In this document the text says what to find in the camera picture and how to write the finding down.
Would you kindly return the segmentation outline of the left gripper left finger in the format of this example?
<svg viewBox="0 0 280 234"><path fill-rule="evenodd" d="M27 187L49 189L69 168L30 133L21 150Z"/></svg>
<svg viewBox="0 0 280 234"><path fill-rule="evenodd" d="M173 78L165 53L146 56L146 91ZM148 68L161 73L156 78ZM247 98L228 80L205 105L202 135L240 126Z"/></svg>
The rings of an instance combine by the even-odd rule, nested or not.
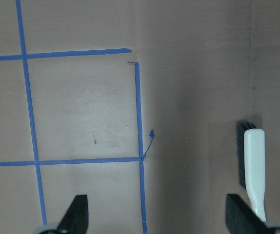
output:
<svg viewBox="0 0 280 234"><path fill-rule="evenodd" d="M85 234L88 230L88 197L76 195L58 224L59 234Z"/></svg>

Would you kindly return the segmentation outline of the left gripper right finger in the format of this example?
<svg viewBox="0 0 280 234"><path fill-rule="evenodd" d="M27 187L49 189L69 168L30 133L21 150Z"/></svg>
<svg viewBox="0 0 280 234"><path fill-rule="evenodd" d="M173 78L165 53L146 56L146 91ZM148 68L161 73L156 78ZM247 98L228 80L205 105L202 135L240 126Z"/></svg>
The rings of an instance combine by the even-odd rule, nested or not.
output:
<svg viewBox="0 0 280 234"><path fill-rule="evenodd" d="M225 224L230 234L271 233L238 194L226 195Z"/></svg>

